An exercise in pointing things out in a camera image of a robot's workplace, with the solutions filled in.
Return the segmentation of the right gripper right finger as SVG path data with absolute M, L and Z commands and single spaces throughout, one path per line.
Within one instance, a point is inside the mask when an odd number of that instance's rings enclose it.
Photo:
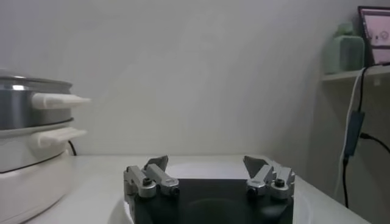
M 244 156 L 243 163 L 250 178 L 246 181 L 249 198 L 262 197 L 269 194 L 276 200 L 289 200 L 294 196 L 295 173 L 289 167 L 268 164 L 263 159 Z

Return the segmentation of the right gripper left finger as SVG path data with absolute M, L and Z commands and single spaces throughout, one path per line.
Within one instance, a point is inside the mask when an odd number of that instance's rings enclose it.
M 123 175 L 125 195 L 153 198 L 159 189 L 165 196 L 177 197 L 180 194 L 179 180 L 165 172 L 168 161 L 165 155 L 151 158 L 142 169 L 128 166 Z

